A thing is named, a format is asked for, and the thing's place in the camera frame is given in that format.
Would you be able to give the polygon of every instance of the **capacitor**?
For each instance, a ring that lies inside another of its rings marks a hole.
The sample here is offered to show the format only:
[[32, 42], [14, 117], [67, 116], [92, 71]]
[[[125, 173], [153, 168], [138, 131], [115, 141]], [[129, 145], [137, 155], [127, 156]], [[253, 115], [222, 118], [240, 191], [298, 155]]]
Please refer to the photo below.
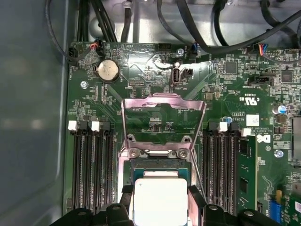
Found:
[[284, 105], [278, 105], [275, 106], [272, 110], [274, 114], [285, 114], [286, 113], [286, 107]]
[[224, 117], [222, 118], [222, 121], [224, 121], [224, 122], [230, 124], [230, 123], [233, 122], [233, 119], [232, 119], [231, 117], [224, 116]]

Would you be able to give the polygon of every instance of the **screw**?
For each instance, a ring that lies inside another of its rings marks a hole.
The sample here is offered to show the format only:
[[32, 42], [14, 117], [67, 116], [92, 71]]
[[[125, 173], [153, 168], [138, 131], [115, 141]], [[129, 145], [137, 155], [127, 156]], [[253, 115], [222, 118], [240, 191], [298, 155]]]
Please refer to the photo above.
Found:
[[246, 215], [249, 216], [249, 217], [254, 216], [254, 214], [253, 214], [251, 211], [248, 211], [248, 210], [245, 211], [244, 214], [246, 214]]
[[82, 87], [83, 89], [86, 89], [86, 88], [88, 88], [88, 83], [86, 81], [82, 81], [80, 83], [80, 87]]
[[182, 56], [184, 56], [184, 49], [182, 49], [182, 48], [179, 48], [179, 49], [177, 49], [177, 55], [179, 56], [179, 57], [182, 57]]
[[140, 153], [140, 150], [136, 149], [136, 148], [133, 148], [131, 151], [130, 151], [130, 156], [132, 158], [137, 158], [139, 156], [139, 153]]
[[132, 2], [130, 2], [130, 1], [124, 1], [124, 2], [122, 2], [122, 6], [123, 6], [123, 8], [132, 8]]
[[282, 157], [284, 156], [284, 153], [283, 153], [283, 151], [281, 151], [281, 150], [276, 150], [276, 151], [274, 152], [274, 156], [275, 156], [276, 158], [282, 158]]
[[79, 212], [78, 213], [79, 216], [83, 216], [83, 215], [86, 215], [86, 214], [87, 214], [86, 212]]
[[181, 151], [179, 152], [179, 157], [180, 157], [181, 159], [185, 159], [185, 158], [187, 157], [187, 151], [186, 151], [186, 150], [181, 150]]
[[211, 210], [217, 210], [217, 207], [216, 206], [209, 206], [209, 209], [211, 209]]

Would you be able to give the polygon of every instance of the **microchip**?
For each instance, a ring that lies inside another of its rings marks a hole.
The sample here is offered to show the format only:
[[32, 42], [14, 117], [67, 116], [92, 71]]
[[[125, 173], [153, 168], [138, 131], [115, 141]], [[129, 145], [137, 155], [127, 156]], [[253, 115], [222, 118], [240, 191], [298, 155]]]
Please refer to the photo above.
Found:
[[83, 116], [83, 120], [89, 120], [90, 119], [90, 115], [84, 115]]
[[205, 93], [206, 100], [213, 100], [213, 93]]
[[281, 82], [293, 82], [293, 71], [292, 70], [284, 70], [281, 72]]
[[240, 140], [240, 153], [249, 154], [249, 145], [247, 140]]
[[284, 128], [279, 128], [279, 134], [284, 134]]
[[277, 115], [276, 122], [277, 123], [286, 123], [287, 116], [286, 115]]
[[274, 134], [279, 134], [280, 128], [279, 127], [274, 127]]
[[244, 193], [248, 193], [248, 181], [241, 178], [240, 181], [239, 181], [239, 187], [240, 187], [240, 190]]
[[227, 74], [236, 74], [237, 73], [237, 63], [236, 62], [226, 62], [225, 72]]
[[98, 121], [98, 118], [96, 116], [91, 116], [90, 120], [91, 121]]

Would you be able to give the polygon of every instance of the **white label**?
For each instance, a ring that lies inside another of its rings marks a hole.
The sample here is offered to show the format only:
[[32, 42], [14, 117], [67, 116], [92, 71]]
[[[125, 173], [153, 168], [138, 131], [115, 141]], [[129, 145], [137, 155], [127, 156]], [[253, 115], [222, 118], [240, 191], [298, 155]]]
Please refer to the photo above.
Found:
[[246, 115], [246, 126], [259, 126], [259, 115], [258, 114], [247, 114]]
[[301, 203], [295, 202], [295, 209], [301, 213]]

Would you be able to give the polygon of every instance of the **wire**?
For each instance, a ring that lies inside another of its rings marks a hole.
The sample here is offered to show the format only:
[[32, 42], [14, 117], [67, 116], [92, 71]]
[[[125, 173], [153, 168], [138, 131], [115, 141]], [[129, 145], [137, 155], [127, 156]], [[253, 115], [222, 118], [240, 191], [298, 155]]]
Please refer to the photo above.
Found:
[[127, 38], [131, 26], [131, 16], [132, 16], [131, 8], [126, 8], [124, 12], [124, 26], [121, 34], [121, 42], [127, 42]]
[[111, 20], [107, 14], [107, 11], [105, 10], [104, 6], [103, 6], [103, 3], [101, 0], [96, 0], [96, 5], [98, 6], [98, 8], [100, 9], [100, 12], [101, 12], [101, 16], [103, 18], [103, 22], [105, 23], [107, 29], [108, 29], [108, 33], [109, 33], [109, 36], [111, 38], [111, 41], [112, 42], [118, 42], [117, 41], [117, 38], [116, 38], [116, 35], [115, 35], [115, 32], [114, 32], [114, 28], [112, 26], [112, 23], [111, 23]]
[[78, 25], [77, 25], [77, 35], [76, 35], [76, 40], [77, 41], [82, 41], [82, 37], [83, 37], [83, 34], [82, 34], [82, 20], [83, 20], [83, 3], [84, 3], [84, 0], [79, 0], [79, 13], [78, 13]]
[[84, 0], [83, 5], [83, 21], [82, 21], [82, 40], [89, 41], [89, 16], [90, 16], [90, 4], [89, 0]]
[[251, 46], [254, 43], [258, 43], [262, 40], [267, 39], [271, 35], [275, 34], [277, 31], [282, 29], [284, 26], [288, 25], [292, 21], [294, 21], [297, 18], [301, 17], [301, 10], [299, 10], [298, 12], [296, 12], [295, 14], [293, 14], [292, 16], [287, 18], [285, 21], [281, 22], [280, 24], [278, 24], [274, 28], [270, 29], [269, 31], [255, 37], [255, 38], [252, 38], [250, 40], [244, 41], [244, 42], [236, 44], [236, 45], [228, 46], [228, 47], [209, 47], [205, 43], [205, 41], [202, 38], [202, 36], [200, 35], [200, 33], [198, 32], [197, 26], [194, 23], [194, 20], [193, 20], [192, 15], [189, 11], [189, 8], [188, 8], [188, 5], [187, 5], [186, 1], [185, 0], [176, 0], [176, 3], [177, 3], [177, 6], [178, 6], [178, 9], [180, 11], [181, 17], [182, 17], [188, 31], [193, 36], [193, 38], [196, 40], [196, 42], [200, 45], [200, 47], [205, 52], [210, 53], [210, 54], [223, 54], [223, 53], [232, 52], [232, 51], [237, 50], [239, 48], [246, 48], [248, 46]]
[[224, 36], [221, 32], [220, 27], [220, 15], [221, 11], [225, 8], [227, 0], [216, 0], [213, 6], [213, 14], [214, 14], [214, 30], [218, 41], [222, 46], [229, 46], [229, 44], [224, 39]]
[[53, 31], [52, 28], [52, 24], [51, 24], [51, 19], [50, 19], [50, 4], [51, 4], [52, 0], [46, 0], [46, 4], [45, 4], [45, 18], [46, 18], [46, 22], [47, 22], [47, 27], [48, 27], [48, 32], [49, 35], [51, 37], [51, 40], [53, 41], [56, 49], [68, 60], [70, 61], [79, 61], [82, 60], [83, 58], [85, 58], [86, 55], [88, 55], [88, 53], [91, 51], [91, 49], [93, 47], [89, 47], [87, 48], [81, 55], [79, 55], [78, 57], [72, 57], [70, 55], [68, 55], [66, 52], [64, 52], [64, 50], [62, 49], [62, 47], [60, 46], [60, 44], [58, 43], [56, 37], [55, 37], [55, 33]]
[[92, 8], [94, 9], [94, 12], [96, 14], [96, 18], [98, 20], [98, 25], [100, 26], [102, 32], [103, 32], [103, 38], [106, 42], [110, 42], [111, 39], [109, 38], [109, 35], [108, 35], [108, 31], [107, 31], [107, 27], [106, 25], [104, 24], [104, 21], [103, 21], [103, 18], [101, 16], [101, 13], [99, 11], [99, 8], [97, 6], [97, 3], [96, 3], [97, 0], [91, 0], [91, 4], [92, 4]]
[[[275, 19], [273, 17], [273, 15], [271, 14], [271, 12], [269, 11], [269, 0], [261, 0], [260, 7], [261, 7], [262, 16], [269, 25], [271, 25], [272, 27], [275, 27], [278, 24], [280, 24], [280, 22], [277, 19]], [[298, 40], [296, 38], [297, 35], [293, 31], [293, 29], [291, 29], [287, 26], [284, 26], [280, 31], [284, 32], [286, 35], [288, 35], [288, 37], [290, 37], [291, 42], [294, 47], [296, 47], [298, 45]]]
[[175, 33], [171, 27], [167, 24], [165, 18], [163, 17], [162, 11], [162, 0], [157, 0], [157, 13], [158, 13], [158, 18], [159, 21], [161, 23], [161, 25], [164, 27], [164, 29], [170, 33], [172, 36], [174, 36], [177, 40], [179, 40], [180, 42], [186, 44], [186, 45], [191, 45], [192, 43], [189, 41], [186, 41], [185, 39], [183, 39], [180, 35], [178, 35], [177, 33]]
[[298, 47], [301, 48], [301, 20], [299, 21], [297, 28], [297, 39], [298, 39]]

